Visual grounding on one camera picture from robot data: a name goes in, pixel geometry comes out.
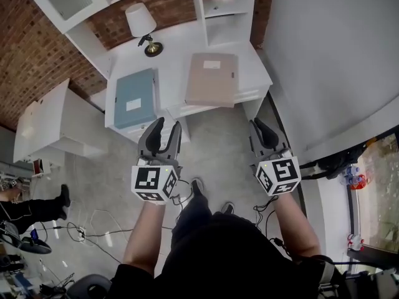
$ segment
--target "concrete floor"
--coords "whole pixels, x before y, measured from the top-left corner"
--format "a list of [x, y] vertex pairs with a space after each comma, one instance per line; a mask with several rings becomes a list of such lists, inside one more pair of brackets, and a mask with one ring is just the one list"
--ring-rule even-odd
[[[270, 103], [265, 100], [258, 115], [270, 127], [278, 127]], [[191, 143], [181, 146], [178, 159], [183, 166], [181, 178], [189, 181], [195, 176], [203, 178], [209, 198], [209, 207], [215, 212], [226, 201], [236, 206], [236, 214], [256, 221], [253, 206], [263, 205], [269, 199], [255, 180], [249, 165], [252, 153], [248, 140], [248, 121], [241, 105], [234, 109], [218, 108], [187, 117]], [[126, 138], [109, 131], [110, 151], [97, 159], [67, 155], [65, 166], [53, 170], [50, 176], [32, 183], [34, 198], [49, 199], [59, 194], [60, 185], [70, 187], [71, 199], [67, 221], [86, 228], [87, 235], [104, 234], [109, 231], [134, 227], [143, 202], [130, 192], [130, 171], [137, 157], [137, 146]], [[189, 187], [179, 182], [173, 194], [187, 196]], [[163, 225], [174, 227], [180, 207], [171, 202], [166, 207]], [[265, 220], [272, 205], [264, 212], [261, 223], [264, 232]], [[53, 253], [49, 255], [24, 254], [33, 274], [44, 280], [59, 283], [71, 273], [75, 280], [91, 273], [112, 278], [118, 262], [103, 253], [97, 246], [85, 241], [74, 242], [66, 229], [48, 231], [48, 244]], [[70, 231], [77, 239], [74, 230]], [[39, 232], [45, 239], [44, 231]], [[116, 259], [122, 260], [123, 251], [130, 233], [117, 233], [106, 237], [90, 237]], [[280, 237], [275, 215], [268, 223], [268, 236]], [[161, 272], [170, 251], [171, 231], [163, 229], [160, 258], [156, 274]]]

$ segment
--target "label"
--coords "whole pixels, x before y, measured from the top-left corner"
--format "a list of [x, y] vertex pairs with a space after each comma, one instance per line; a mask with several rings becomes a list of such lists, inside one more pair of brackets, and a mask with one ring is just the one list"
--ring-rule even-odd
[[204, 69], [220, 69], [220, 61], [204, 61]]
[[126, 102], [126, 111], [135, 110], [136, 108], [142, 107], [141, 98], [137, 98], [136, 100]]

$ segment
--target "white desk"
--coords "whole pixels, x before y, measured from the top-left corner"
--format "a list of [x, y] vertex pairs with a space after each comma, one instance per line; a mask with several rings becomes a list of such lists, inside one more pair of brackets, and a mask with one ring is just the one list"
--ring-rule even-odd
[[238, 56], [238, 90], [235, 103], [245, 102], [248, 119], [257, 111], [272, 81], [259, 56], [249, 41], [206, 46], [203, 28], [193, 21], [172, 26], [151, 34], [155, 42], [163, 44], [163, 52], [156, 57], [146, 57], [144, 47], [138, 47], [134, 39], [112, 49], [114, 66], [107, 84], [105, 103], [105, 126], [133, 141], [138, 141], [147, 124], [131, 126], [122, 130], [114, 127], [114, 109], [117, 80], [141, 70], [153, 68], [156, 72], [156, 91], [159, 101], [158, 117], [165, 116], [166, 124], [179, 120], [183, 125], [183, 140], [189, 135], [184, 116], [211, 110], [215, 107], [187, 105], [185, 93], [191, 56], [197, 52], [229, 53]]
[[19, 118], [14, 162], [40, 158], [62, 166], [65, 152], [85, 157], [107, 152], [104, 115], [68, 84], [69, 78], [29, 105]]

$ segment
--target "beige box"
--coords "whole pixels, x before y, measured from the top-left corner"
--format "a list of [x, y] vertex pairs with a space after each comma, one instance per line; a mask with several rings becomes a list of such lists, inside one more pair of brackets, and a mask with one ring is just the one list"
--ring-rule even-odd
[[234, 54], [195, 53], [191, 58], [186, 103], [234, 107], [238, 89], [238, 58]]

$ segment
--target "black shirt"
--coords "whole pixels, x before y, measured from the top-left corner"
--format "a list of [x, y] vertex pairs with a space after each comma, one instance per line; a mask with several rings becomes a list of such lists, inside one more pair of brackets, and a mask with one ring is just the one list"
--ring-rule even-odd
[[[311, 288], [317, 295], [317, 287]], [[309, 293], [309, 283], [300, 267], [282, 256], [253, 224], [215, 214], [209, 224], [176, 244], [156, 278], [142, 269], [119, 265], [107, 298], [168, 293], [174, 297], [231, 293], [247, 298], [299, 298]]]

